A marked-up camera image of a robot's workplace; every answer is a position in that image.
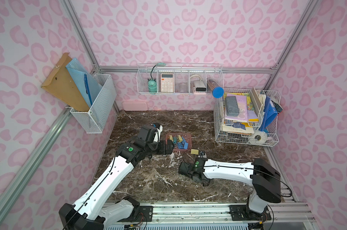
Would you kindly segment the large yellow binder clip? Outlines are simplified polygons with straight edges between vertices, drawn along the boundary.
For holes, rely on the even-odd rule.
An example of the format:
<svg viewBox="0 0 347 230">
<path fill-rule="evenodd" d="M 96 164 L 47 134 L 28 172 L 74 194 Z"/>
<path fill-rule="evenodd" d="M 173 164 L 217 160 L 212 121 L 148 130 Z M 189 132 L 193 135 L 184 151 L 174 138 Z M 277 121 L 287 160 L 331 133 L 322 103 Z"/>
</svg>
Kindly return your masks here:
<svg viewBox="0 0 347 230">
<path fill-rule="evenodd" d="M 198 149 L 191 149 L 190 154 L 199 155 L 199 150 Z"/>
</svg>

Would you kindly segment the pink plastic storage box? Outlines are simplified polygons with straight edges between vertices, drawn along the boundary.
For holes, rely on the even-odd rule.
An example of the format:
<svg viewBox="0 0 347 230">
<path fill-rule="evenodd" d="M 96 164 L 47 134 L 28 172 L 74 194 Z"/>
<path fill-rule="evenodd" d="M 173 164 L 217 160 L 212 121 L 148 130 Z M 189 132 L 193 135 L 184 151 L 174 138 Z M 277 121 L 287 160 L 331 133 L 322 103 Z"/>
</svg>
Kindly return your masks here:
<svg viewBox="0 0 347 230">
<path fill-rule="evenodd" d="M 173 151 L 186 151 L 192 149 L 192 135 L 190 133 L 168 133 L 166 142 L 169 140 L 173 144 Z"/>
</svg>

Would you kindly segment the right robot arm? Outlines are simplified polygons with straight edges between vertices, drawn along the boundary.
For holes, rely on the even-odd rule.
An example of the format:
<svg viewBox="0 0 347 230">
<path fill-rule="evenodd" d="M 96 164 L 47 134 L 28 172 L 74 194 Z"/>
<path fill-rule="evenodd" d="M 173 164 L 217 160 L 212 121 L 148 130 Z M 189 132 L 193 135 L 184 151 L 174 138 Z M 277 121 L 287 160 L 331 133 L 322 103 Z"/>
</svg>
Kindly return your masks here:
<svg viewBox="0 0 347 230">
<path fill-rule="evenodd" d="M 253 187 L 245 206 L 235 211 L 240 219 L 255 220 L 266 214 L 270 203 L 281 203 L 280 173 L 261 158 L 249 163 L 225 163 L 208 158 L 196 158 L 193 163 L 182 162 L 178 173 L 203 186 L 212 179 L 241 182 Z"/>
</svg>

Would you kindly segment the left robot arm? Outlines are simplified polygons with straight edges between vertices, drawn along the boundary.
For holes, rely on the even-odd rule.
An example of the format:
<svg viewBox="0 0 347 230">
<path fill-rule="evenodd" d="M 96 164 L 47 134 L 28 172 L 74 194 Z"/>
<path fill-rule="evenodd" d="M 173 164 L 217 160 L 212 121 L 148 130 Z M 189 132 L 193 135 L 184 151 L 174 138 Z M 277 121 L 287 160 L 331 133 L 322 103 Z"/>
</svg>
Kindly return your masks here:
<svg viewBox="0 0 347 230">
<path fill-rule="evenodd" d="M 139 162 L 154 154 L 167 153 L 160 140 L 163 127 L 158 123 L 144 125 L 137 136 L 117 149 L 115 157 L 96 182 L 73 204 L 64 204 L 59 216 L 65 230 L 103 230 L 121 221 L 132 221 L 136 228 L 148 218 L 140 211 L 140 203 L 130 196 L 114 205 L 104 205 L 121 181 Z"/>
</svg>

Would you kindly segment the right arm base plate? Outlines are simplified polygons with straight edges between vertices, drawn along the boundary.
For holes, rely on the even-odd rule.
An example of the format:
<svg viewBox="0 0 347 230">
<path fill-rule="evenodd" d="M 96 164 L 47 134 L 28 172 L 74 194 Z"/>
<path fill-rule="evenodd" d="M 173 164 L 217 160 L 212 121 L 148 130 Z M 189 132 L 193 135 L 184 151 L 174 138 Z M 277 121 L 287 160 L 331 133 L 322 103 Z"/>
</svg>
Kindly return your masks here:
<svg viewBox="0 0 347 230">
<path fill-rule="evenodd" d="M 251 211 L 247 205 L 230 205 L 229 213 L 233 221 L 267 221 L 272 220 L 270 211 L 265 208 L 262 213 Z"/>
</svg>

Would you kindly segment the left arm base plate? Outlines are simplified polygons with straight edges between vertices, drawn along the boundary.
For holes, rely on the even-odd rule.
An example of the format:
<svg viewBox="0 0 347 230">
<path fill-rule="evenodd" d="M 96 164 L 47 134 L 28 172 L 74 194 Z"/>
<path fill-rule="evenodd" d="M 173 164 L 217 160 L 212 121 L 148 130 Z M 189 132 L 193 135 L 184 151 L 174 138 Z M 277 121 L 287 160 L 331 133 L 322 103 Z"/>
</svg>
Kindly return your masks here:
<svg viewBox="0 0 347 230">
<path fill-rule="evenodd" d="M 134 209 L 132 214 L 120 222 L 137 222 L 144 218 L 144 222 L 151 222 L 153 215 L 153 206 L 139 206 Z"/>
</svg>

